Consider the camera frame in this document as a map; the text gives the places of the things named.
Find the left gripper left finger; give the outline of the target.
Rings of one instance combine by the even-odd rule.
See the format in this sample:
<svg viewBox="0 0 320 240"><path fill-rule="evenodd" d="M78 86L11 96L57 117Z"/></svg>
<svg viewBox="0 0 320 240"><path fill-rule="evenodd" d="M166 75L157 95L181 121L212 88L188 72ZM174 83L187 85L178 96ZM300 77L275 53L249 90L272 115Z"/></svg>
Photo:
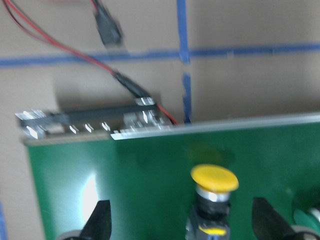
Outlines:
<svg viewBox="0 0 320 240"><path fill-rule="evenodd" d="M80 232L81 240L109 240L112 233L111 203L99 200Z"/></svg>

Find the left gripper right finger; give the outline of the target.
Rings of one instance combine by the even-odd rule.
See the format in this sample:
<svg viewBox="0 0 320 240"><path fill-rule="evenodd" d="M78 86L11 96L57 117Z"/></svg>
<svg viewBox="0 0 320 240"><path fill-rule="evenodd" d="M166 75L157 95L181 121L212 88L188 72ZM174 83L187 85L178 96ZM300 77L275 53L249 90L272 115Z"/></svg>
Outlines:
<svg viewBox="0 0 320 240"><path fill-rule="evenodd" d="M258 240L293 240L295 231L263 197L254 197L251 226Z"/></svg>

